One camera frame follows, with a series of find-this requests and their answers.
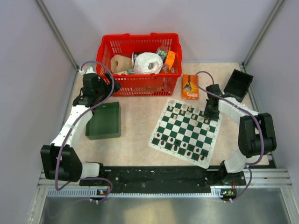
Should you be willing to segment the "green white chess mat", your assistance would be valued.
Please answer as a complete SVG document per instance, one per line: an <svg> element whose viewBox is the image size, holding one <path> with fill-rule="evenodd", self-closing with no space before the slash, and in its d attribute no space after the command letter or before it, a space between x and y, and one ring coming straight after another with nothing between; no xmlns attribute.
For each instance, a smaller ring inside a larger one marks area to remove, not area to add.
<svg viewBox="0 0 299 224"><path fill-rule="evenodd" d="M220 130L222 116L218 120L206 119L204 111L183 101L169 98L162 110L158 122L151 134L148 145L156 150L170 154L179 159L185 160L203 169L210 167L218 132Z"/></svg>

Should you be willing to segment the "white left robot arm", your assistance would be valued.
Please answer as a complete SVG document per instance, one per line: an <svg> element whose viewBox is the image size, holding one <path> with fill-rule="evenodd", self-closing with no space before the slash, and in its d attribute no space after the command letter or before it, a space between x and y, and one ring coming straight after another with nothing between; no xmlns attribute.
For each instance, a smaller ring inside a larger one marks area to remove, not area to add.
<svg viewBox="0 0 299 224"><path fill-rule="evenodd" d="M82 71L83 86L74 99L70 115L57 137L40 151L46 179L77 182L90 178L96 184L105 182L103 165L98 162L82 162L76 148L87 123L92 119L94 110L120 90L121 85L107 70L104 80L92 67Z"/></svg>

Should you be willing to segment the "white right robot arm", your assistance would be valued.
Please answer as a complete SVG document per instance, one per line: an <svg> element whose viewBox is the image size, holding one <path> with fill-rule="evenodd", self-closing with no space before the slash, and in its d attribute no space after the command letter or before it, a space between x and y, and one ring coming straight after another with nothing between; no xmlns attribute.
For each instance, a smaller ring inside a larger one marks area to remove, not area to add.
<svg viewBox="0 0 299 224"><path fill-rule="evenodd" d="M218 120L222 113L239 125L238 149L221 163L218 173L219 181L228 185L235 179L235 173L258 164L265 154L277 148L273 119L269 113L258 113L223 94L218 84L206 87L204 92L208 97L204 110L206 119Z"/></svg>

